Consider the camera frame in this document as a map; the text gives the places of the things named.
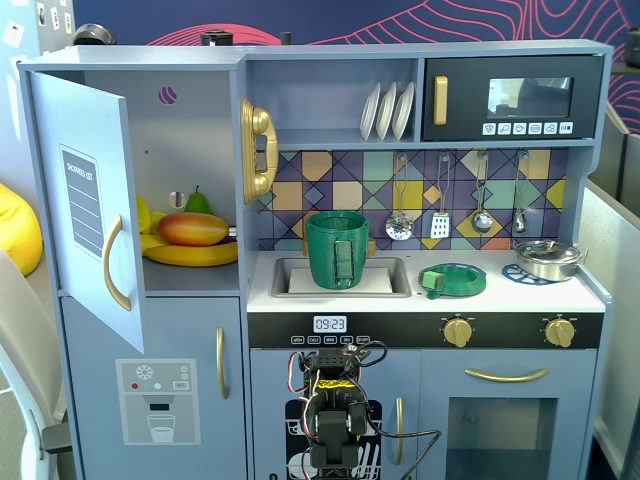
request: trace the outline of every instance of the water dispenser sticker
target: water dispenser sticker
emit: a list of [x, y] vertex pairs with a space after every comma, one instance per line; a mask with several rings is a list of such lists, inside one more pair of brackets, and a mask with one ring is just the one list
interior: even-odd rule
[[193, 359], [116, 360], [125, 445], [200, 445]]

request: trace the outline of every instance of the toy kitchen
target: toy kitchen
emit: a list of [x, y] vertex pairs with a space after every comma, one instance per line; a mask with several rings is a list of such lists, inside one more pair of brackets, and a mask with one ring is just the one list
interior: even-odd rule
[[587, 40], [20, 65], [78, 478], [582, 480]]

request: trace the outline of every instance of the microwave window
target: microwave window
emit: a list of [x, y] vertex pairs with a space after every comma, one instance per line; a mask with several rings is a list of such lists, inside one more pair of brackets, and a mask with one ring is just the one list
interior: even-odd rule
[[492, 78], [489, 118], [568, 117], [573, 79]]

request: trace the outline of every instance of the sink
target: sink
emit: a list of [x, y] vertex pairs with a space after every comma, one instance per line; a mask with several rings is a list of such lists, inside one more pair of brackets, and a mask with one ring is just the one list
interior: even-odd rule
[[[291, 278], [304, 282], [291, 288]], [[280, 258], [275, 264], [275, 274], [271, 295], [277, 298], [322, 298], [322, 297], [386, 297], [404, 298], [411, 296], [409, 279], [404, 262], [399, 258], [369, 258], [364, 267], [362, 281], [357, 287], [347, 290], [328, 290], [318, 287], [308, 280], [311, 267], [307, 258]]]

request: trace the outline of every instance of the oven door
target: oven door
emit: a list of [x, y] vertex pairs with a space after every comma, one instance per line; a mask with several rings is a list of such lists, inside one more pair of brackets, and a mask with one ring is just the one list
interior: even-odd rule
[[578, 478], [596, 355], [423, 350], [420, 429], [443, 435], [418, 479]]

